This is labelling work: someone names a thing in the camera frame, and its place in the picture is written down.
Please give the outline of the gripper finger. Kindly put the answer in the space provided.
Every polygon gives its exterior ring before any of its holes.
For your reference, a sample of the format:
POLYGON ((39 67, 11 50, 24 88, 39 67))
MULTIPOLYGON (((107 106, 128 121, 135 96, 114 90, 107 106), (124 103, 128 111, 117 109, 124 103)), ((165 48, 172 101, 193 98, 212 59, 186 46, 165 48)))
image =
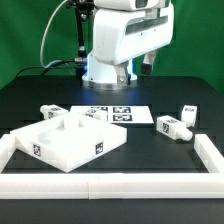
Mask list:
POLYGON ((117 83, 118 84, 127 84, 128 83, 127 63, 121 63, 119 65, 116 65, 115 71, 117 74, 117 83))
POLYGON ((152 73, 156 55, 156 50, 146 53, 144 55, 143 62, 141 65, 141 73, 143 75, 150 75, 152 73))

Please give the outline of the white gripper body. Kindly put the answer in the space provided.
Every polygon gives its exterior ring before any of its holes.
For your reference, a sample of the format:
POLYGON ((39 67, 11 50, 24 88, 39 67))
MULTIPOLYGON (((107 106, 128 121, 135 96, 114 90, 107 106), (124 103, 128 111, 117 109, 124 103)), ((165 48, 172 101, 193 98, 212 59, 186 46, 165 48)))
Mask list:
POLYGON ((93 54, 99 62, 118 65, 171 42, 174 7, 120 11, 100 8, 93 26, 93 54))

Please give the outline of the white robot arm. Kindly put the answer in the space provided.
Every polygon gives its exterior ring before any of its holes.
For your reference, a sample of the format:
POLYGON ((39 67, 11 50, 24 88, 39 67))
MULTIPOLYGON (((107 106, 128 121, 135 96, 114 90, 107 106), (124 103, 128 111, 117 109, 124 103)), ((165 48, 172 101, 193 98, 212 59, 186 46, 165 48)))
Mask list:
POLYGON ((171 0, 93 0, 93 49, 87 56, 83 84, 120 89, 137 81, 133 60, 152 71, 157 50, 173 35, 171 0))

